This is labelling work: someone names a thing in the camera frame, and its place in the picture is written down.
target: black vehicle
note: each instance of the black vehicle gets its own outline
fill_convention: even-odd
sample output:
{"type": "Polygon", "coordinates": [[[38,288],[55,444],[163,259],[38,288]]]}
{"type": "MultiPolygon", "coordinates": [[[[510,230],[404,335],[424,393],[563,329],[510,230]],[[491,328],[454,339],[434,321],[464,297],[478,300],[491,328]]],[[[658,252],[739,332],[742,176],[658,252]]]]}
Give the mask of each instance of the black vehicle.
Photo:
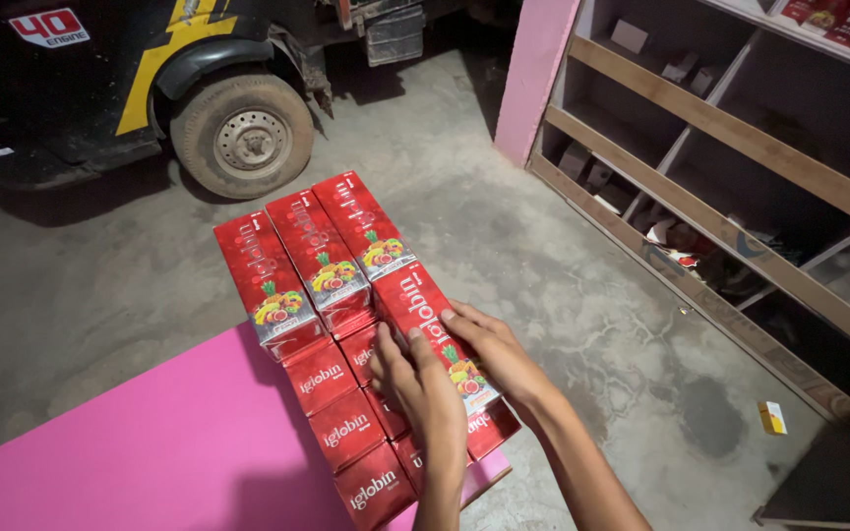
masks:
{"type": "Polygon", "coordinates": [[[312,94],[333,116],[323,48],[418,57],[464,0],[0,0],[0,184],[41,189],[155,155],[253,199],[301,173],[312,94]]]}

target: wheel hub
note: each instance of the wheel hub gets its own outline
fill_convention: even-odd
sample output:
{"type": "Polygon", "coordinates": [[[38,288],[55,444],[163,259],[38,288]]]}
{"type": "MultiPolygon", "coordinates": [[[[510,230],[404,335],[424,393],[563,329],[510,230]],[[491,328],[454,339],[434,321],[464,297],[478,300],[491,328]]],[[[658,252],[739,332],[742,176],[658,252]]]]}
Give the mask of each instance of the wheel hub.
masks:
{"type": "Polygon", "coordinates": [[[215,150],[222,160],[240,170],[257,170],[277,159],[289,143],[287,127],[265,111],[232,115],[218,132],[215,150]]]}

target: pink pillar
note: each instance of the pink pillar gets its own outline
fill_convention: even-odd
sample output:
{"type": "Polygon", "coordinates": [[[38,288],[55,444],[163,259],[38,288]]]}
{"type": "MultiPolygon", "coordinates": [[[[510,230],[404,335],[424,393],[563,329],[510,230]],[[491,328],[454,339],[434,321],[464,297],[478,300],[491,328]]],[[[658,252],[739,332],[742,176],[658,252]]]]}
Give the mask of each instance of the pink pillar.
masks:
{"type": "Polygon", "coordinates": [[[517,165],[525,165],[530,156],[578,6],[579,0],[523,3],[494,140],[517,165]]]}

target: wheel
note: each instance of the wheel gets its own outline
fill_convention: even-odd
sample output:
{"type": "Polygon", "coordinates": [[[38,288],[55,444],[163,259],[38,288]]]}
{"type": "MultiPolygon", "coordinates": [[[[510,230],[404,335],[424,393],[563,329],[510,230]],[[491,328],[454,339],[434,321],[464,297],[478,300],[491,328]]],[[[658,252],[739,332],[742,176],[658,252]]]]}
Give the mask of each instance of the wheel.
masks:
{"type": "Polygon", "coordinates": [[[236,76],[196,90],[170,133],[195,180],[231,199],[259,198],[289,183],[313,149],[307,105],[271,75],[236,76]]]}

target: pink tabletop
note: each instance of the pink tabletop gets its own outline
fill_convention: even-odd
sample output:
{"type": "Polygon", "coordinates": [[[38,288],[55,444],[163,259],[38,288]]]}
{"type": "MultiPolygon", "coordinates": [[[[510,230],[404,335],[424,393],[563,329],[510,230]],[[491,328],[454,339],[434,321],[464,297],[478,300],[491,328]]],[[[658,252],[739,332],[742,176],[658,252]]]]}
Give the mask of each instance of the pink tabletop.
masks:
{"type": "MultiPolygon", "coordinates": [[[[463,498],[508,466],[500,452],[472,465],[463,498]]],[[[0,446],[0,530],[352,528],[246,322],[0,446]]]]}

